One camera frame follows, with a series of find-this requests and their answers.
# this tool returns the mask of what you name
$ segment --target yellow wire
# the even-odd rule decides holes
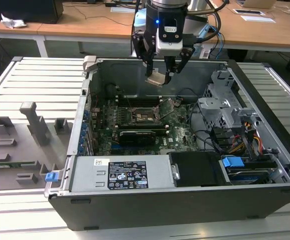
[[[243,147],[245,144],[242,142],[241,144],[239,144],[238,146],[236,146],[234,149],[232,149],[229,153],[232,154],[235,151],[237,151],[238,149],[240,149],[241,147]]]
[[[260,140],[260,138],[259,137],[257,137],[257,136],[254,136],[254,139],[257,139],[258,140],[258,151],[259,152],[261,152],[261,140]]]

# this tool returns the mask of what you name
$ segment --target warning label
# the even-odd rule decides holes
[[[119,189],[147,189],[148,177],[145,161],[109,162],[108,188]]]

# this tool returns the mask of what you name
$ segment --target table leg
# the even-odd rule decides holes
[[[83,46],[83,43],[81,41],[78,42],[78,48],[79,48],[79,52],[81,54],[83,54],[85,51],[84,51],[84,46]]]
[[[257,56],[258,52],[259,52],[259,51],[254,50],[254,51],[251,53],[249,59],[250,59],[250,60],[253,60],[253,59]]]
[[[47,58],[48,54],[47,54],[47,50],[46,50],[46,46],[45,46],[45,37],[41,36],[41,35],[38,35],[38,36],[35,37],[34,40],[37,43],[40,56],[42,58]]]

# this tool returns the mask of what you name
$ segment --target wooden desk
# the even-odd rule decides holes
[[[214,2],[218,6],[221,4],[220,0],[214,0]],[[244,47],[243,49],[248,49],[245,46],[261,47],[262,50],[267,48],[290,49],[290,14],[280,11],[286,11],[288,10],[287,8],[245,8],[238,5],[234,0],[230,2],[229,5],[219,11],[222,20],[220,31],[226,38],[225,48],[230,48],[228,47],[230,45],[236,45]],[[290,2],[278,1],[275,6],[290,7]],[[260,10],[266,14],[264,17],[273,18],[276,23],[245,21],[241,15],[234,14],[232,9]],[[214,25],[215,21],[212,16],[209,17],[209,20]]]
[[[222,3],[221,0],[213,2],[218,6]],[[275,5],[290,6],[290,2],[277,2]],[[274,18],[276,23],[251,22],[245,21],[239,14],[234,14],[232,9],[248,8],[243,8],[235,0],[231,0],[229,5],[219,11],[222,20],[221,33],[226,38],[225,48],[290,52],[290,14],[279,10],[267,13],[273,9],[260,9],[266,17]],[[133,15],[111,12],[104,5],[64,3],[63,16],[58,24],[29,23],[25,28],[9,29],[0,23],[0,38],[33,39],[37,42],[42,57],[48,56],[44,44],[46,40],[79,42],[80,52],[83,51],[82,42],[129,44]],[[212,16],[209,20],[212,25],[215,24]],[[213,38],[203,43],[204,51],[211,49],[216,41]]]
[[[134,18],[132,13],[111,12],[111,8],[105,5],[82,6],[64,3],[63,6],[64,12],[57,24],[42,24],[37,31],[39,35],[130,38]]]
[[[42,57],[47,57],[47,51],[44,44],[44,37],[37,34],[37,30],[42,23],[26,22],[26,27],[16,27],[10,29],[0,22],[0,39],[28,39],[37,43],[39,53]]]

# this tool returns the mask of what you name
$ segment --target red wire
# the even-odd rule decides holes
[[[237,135],[237,136],[234,137],[234,139],[233,139],[233,145],[232,145],[231,147],[234,146],[234,144],[235,144],[235,140],[236,140],[237,138],[240,138],[240,135]]]

